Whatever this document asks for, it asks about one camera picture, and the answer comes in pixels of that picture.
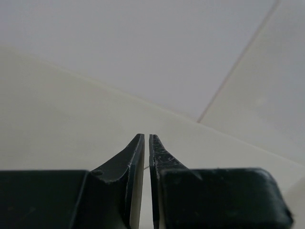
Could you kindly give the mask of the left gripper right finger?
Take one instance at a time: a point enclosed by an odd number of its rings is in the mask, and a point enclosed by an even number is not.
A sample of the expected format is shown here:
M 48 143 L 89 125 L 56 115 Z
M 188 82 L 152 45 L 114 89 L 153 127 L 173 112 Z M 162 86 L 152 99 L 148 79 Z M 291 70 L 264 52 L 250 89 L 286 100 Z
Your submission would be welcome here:
M 189 169 L 158 135 L 149 137 L 152 217 L 156 229 L 213 229 L 213 169 Z

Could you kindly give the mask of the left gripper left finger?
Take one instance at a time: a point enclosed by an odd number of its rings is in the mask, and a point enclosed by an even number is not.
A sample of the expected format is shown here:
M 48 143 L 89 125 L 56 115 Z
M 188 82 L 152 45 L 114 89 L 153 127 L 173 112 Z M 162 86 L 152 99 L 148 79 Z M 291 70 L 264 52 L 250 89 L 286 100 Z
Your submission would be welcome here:
M 88 228 L 139 228 L 144 150 L 144 135 L 137 134 L 126 148 L 90 172 Z

